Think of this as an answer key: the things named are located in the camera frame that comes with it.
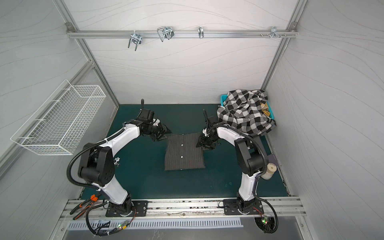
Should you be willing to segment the dark grey pinstripe shirt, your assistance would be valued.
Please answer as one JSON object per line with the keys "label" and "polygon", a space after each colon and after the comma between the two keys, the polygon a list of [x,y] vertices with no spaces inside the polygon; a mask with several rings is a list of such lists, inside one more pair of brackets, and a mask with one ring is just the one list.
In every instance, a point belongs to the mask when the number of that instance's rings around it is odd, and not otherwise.
{"label": "dark grey pinstripe shirt", "polygon": [[201,147],[197,147],[200,134],[171,135],[167,138],[165,171],[204,169]]}

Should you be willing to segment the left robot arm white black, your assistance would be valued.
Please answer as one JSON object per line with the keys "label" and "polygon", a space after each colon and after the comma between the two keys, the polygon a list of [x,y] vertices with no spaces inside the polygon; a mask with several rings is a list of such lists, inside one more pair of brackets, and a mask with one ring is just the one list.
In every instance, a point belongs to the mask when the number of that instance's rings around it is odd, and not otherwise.
{"label": "left robot arm white black", "polygon": [[133,203],[130,194],[117,180],[115,155],[140,136],[149,136],[153,141],[166,139],[172,131],[154,115],[155,112],[141,107],[138,116],[124,122],[116,133],[97,143],[84,145],[67,167],[69,182],[101,192],[120,215],[128,215],[133,210]]}

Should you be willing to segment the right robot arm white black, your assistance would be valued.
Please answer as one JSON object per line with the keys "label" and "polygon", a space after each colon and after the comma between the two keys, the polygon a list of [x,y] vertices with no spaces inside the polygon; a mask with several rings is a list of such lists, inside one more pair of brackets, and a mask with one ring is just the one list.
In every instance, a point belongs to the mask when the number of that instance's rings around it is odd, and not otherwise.
{"label": "right robot arm white black", "polygon": [[223,200],[221,208],[225,215],[259,214],[255,218],[257,227],[265,234],[273,234],[279,227],[279,219],[274,207],[257,194],[262,175],[267,172],[269,161],[265,149],[257,135],[242,132],[225,123],[214,121],[203,111],[206,127],[198,138],[197,147],[213,150],[219,140],[230,143],[236,152],[237,162],[242,171],[241,185],[236,200]]}

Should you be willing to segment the teal plastic basket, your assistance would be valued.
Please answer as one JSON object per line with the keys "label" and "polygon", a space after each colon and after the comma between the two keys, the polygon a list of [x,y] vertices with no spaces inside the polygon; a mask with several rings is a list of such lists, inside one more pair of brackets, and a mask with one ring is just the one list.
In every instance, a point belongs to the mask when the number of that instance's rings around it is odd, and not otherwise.
{"label": "teal plastic basket", "polygon": [[[226,99],[228,98],[228,96],[227,95],[221,95],[220,96],[220,103],[221,103],[221,106],[223,107],[224,106],[224,102],[226,101]],[[267,105],[268,105],[268,112],[269,112],[269,117],[271,118],[271,119],[274,119],[275,117],[274,117],[274,113],[273,113],[273,111],[272,111],[272,108],[270,107],[270,105],[269,105],[269,103],[267,103]]]}

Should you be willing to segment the black white checked shirt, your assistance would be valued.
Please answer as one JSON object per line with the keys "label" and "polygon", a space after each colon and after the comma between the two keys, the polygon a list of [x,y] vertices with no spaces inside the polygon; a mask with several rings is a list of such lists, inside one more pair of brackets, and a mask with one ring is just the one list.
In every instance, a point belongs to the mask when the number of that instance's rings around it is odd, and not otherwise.
{"label": "black white checked shirt", "polygon": [[220,123],[243,133],[263,135],[277,126],[274,119],[263,114],[261,103],[268,103],[264,90],[233,90],[227,93],[224,106],[217,109]]}

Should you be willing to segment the small metal clamp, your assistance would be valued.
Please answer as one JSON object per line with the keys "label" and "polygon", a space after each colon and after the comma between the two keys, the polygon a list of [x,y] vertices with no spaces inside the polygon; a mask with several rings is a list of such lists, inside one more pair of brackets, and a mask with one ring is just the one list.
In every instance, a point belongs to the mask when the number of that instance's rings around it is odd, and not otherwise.
{"label": "small metal clamp", "polygon": [[114,165],[117,166],[117,167],[120,165],[120,158],[115,158],[114,159]]}

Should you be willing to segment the yellow patterned cloth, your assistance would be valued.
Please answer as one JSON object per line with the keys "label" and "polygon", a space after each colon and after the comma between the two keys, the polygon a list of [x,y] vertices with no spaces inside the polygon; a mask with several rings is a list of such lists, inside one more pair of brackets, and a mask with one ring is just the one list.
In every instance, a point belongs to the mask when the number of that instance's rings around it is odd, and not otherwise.
{"label": "yellow patterned cloth", "polygon": [[265,103],[265,104],[261,103],[261,108],[262,108],[262,112],[264,115],[266,115],[267,117],[269,117],[271,119],[273,118],[273,114],[270,111],[268,103]]}

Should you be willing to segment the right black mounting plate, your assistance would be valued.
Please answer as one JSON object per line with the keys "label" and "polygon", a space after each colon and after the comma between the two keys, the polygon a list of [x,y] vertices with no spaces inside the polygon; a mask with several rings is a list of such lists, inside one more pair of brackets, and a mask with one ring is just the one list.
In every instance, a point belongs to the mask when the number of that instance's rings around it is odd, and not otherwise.
{"label": "right black mounting plate", "polygon": [[244,201],[242,198],[224,199],[223,208],[226,216],[264,214],[262,202],[257,199],[250,201]]}

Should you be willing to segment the black mounting plate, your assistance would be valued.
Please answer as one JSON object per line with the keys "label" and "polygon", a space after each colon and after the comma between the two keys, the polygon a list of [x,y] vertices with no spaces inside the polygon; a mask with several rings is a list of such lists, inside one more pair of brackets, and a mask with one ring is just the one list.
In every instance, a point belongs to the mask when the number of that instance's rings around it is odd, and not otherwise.
{"label": "black mounting plate", "polygon": [[147,214],[148,201],[125,201],[122,205],[109,203],[106,217],[145,217]]}
{"label": "black mounting plate", "polygon": [[223,208],[226,216],[264,214],[262,202],[257,199],[250,201],[244,201],[242,198],[224,199]]}

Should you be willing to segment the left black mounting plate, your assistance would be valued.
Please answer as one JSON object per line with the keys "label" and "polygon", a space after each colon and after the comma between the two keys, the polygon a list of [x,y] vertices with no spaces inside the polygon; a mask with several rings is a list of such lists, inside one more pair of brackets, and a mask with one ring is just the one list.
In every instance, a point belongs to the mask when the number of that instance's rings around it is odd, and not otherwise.
{"label": "left black mounting plate", "polygon": [[125,201],[122,205],[109,203],[106,217],[145,217],[147,214],[148,201]]}

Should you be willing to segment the orange black pliers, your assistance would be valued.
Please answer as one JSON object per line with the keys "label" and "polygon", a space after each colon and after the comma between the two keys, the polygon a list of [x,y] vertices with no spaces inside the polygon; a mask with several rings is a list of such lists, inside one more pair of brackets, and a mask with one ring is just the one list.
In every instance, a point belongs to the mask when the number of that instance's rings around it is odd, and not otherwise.
{"label": "orange black pliers", "polygon": [[95,195],[92,195],[90,198],[88,198],[87,200],[81,202],[80,204],[78,204],[77,206],[75,206],[71,212],[70,212],[70,215],[73,215],[74,213],[76,213],[77,211],[78,214],[76,216],[73,217],[73,220],[77,220],[79,219],[81,216],[83,216],[86,211],[94,204],[97,202],[97,200],[99,199],[99,197],[101,196],[101,194],[95,194]]}

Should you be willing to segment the metal double hook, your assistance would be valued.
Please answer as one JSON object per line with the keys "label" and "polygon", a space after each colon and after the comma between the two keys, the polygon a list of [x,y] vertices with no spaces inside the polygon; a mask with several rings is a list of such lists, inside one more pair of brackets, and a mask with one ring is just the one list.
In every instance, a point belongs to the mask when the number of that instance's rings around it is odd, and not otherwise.
{"label": "metal double hook", "polygon": [[157,29],[157,33],[161,42],[164,42],[165,39],[170,40],[175,35],[174,30],[170,26],[164,26]]}

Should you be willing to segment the black round fan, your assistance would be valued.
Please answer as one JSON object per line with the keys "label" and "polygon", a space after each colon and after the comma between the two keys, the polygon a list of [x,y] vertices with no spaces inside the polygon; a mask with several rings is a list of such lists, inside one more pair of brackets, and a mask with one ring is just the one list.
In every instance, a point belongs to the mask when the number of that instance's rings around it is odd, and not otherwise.
{"label": "black round fan", "polygon": [[273,234],[278,229],[278,223],[271,217],[254,218],[257,227],[265,234]]}

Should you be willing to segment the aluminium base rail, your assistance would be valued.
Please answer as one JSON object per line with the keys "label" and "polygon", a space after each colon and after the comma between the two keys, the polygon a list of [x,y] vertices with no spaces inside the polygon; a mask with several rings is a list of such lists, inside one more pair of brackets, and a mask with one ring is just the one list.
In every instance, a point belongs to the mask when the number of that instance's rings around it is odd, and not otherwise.
{"label": "aluminium base rail", "polygon": [[262,202],[263,215],[232,215],[226,216],[223,208],[223,198],[196,199],[149,199],[147,214],[139,219],[168,219],[168,218],[226,218],[226,217],[272,217],[276,212],[279,217],[305,217],[306,210],[298,197],[266,197],[270,205]]}

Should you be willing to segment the metal bracket with bolts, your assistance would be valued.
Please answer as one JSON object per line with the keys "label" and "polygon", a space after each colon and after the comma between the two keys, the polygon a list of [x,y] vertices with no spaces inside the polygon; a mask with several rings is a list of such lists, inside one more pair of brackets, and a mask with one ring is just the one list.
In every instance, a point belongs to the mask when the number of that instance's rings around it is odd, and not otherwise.
{"label": "metal bracket with bolts", "polygon": [[260,34],[262,38],[285,38],[287,35],[284,33],[278,33],[278,29],[276,27],[272,27],[270,32],[267,34]]}

